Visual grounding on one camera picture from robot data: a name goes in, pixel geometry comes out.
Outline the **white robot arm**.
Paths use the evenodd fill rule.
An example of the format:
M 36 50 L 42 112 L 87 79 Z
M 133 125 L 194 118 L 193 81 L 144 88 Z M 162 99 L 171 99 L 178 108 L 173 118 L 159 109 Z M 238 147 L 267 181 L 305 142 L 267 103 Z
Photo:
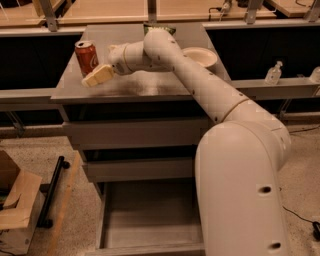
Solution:
M 213 121 L 195 158 L 206 256 L 290 256 L 277 182 L 291 150 L 283 123 L 187 56 L 162 28 L 110 46 L 105 68 L 109 78 L 170 71 Z

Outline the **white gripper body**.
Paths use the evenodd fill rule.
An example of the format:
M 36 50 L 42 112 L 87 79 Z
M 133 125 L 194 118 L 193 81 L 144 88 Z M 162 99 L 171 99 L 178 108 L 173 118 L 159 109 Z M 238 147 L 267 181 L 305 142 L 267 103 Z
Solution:
M 125 75 L 128 71 L 124 59 L 126 44 L 116 45 L 117 48 L 108 53 L 108 62 L 112 66 L 115 73 Z

